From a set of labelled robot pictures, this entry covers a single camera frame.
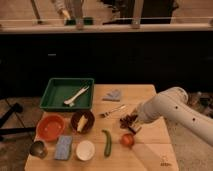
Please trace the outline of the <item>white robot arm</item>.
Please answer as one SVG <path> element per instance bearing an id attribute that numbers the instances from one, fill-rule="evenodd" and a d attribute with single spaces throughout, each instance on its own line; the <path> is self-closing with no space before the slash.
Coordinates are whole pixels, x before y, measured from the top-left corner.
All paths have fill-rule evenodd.
<path id="1" fill-rule="evenodd" d="M 149 124 L 163 116 L 180 123 L 203 141 L 213 146 L 213 119 L 200 114 L 187 105 L 188 94 L 181 87 L 161 91 L 139 103 L 131 112 L 140 124 Z"/>

